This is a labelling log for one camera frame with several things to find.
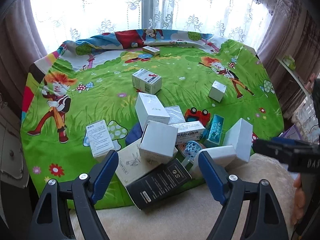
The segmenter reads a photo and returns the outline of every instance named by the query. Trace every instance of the cartoon boy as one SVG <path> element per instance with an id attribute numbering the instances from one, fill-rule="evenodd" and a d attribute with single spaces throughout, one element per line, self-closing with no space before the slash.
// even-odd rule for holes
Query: cartoon boy
<path id="1" fill-rule="evenodd" d="M 202 57 L 201 58 L 201 62 L 199 62 L 199 64 L 204 65 L 208 68 L 211 68 L 216 74 L 218 75 L 223 75 L 226 78 L 229 78 L 231 80 L 231 82 L 233 83 L 233 86 L 235 87 L 235 90 L 237 92 L 237 98 L 241 98 L 243 97 L 243 94 L 241 94 L 241 92 L 239 91 L 239 89 L 237 88 L 237 85 L 240 85 L 242 88 L 244 88 L 245 90 L 247 90 L 252 96 L 254 96 L 254 93 L 251 92 L 251 90 L 246 87 L 240 80 L 239 78 L 236 76 L 236 74 L 234 74 L 231 70 L 228 70 L 227 68 L 225 68 L 220 60 L 218 60 L 217 58 L 211 58 L 211 57 Z"/>
<path id="2" fill-rule="evenodd" d="M 66 134 L 65 114 L 70 109 L 71 98 L 67 95 L 67 91 L 71 85 L 76 83 L 77 79 L 70 79 L 61 72 L 51 72 L 44 77 L 44 86 L 41 90 L 42 96 L 47 98 L 47 104 L 50 107 L 49 111 L 42 117 L 36 129 L 29 131 L 28 135 L 36 136 L 41 133 L 41 129 L 45 121 L 49 117 L 53 117 L 59 133 L 60 143 L 68 142 L 69 138 Z M 52 83 L 54 95 L 49 93 L 47 82 Z"/>

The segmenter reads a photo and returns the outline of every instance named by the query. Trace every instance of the barcode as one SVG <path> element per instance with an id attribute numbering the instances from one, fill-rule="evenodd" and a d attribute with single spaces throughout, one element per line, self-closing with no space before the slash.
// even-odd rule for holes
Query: barcode
<path id="1" fill-rule="evenodd" d="M 142 194 L 146 197 L 148 202 L 151 202 L 151 199 L 149 198 L 148 194 L 145 191 L 143 191 Z"/>
<path id="2" fill-rule="evenodd" d="M 145 90 L 147 93 L 150 93 L 150 85 L 144 84 L 144 90 Z"/>

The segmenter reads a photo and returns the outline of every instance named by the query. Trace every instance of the black box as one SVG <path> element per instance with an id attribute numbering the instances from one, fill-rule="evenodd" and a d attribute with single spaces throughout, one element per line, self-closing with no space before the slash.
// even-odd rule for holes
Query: black box
<path id="1" fill-rule="evenodd" d="M 174 159 L 161 164 L 126 189 L 133 203 L 141 210 L 168 197 L 174 190 L 191 180 L 181 163 Z"/>

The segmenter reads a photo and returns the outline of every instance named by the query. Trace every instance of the orange hair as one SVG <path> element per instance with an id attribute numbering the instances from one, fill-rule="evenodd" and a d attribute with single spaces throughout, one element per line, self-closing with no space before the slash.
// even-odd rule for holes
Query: orange hair
<path id="1" fill-rule="evenodd" d="M 68 86 L 74 85 L 77 82 L 76 78 L 69 78 L 65 73 L 58 71 L 48 73 L 45 75 L 44 79 L 49 83 L 58 82 Z"/>
<path id="2" fill-rule="evenodd" d="M 205 56 L 205 57 L 201 57 L 201 62 L 206 67 L 211 67 L 212 63 L 221 62 L 221 61 L 219 59 L 217 59 L 217 58 L 212 58 L 212 57 Z"/>

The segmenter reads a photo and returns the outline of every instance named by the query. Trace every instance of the beige cushion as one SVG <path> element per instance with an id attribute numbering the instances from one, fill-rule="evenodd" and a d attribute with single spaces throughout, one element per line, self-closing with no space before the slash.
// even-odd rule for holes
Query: beige cushion
<path id="1" fill-rule="evenodd" d="M 250 162 L 230 174 L 236 174 L 242 180 L 259 182 L 267 179 L 276 193 L 289 235 L 292 227 L 290 216 L 293 203 L 293 179 L 281 164 L 263 155 L 254 154 Z M 245 201 L 235 233 L 234 240 L 242 233 L 248 201 Z M 221 205 L 215 201 L 206 184 L 179 195 L 170 197 L 144 212 L 135 206 L 98 210 L 98 216 L 110 240 L 199 240 L 206 239 L 217 217 Z M 70 212 L 76 239 L 84 239 L 75 212 Z"/>

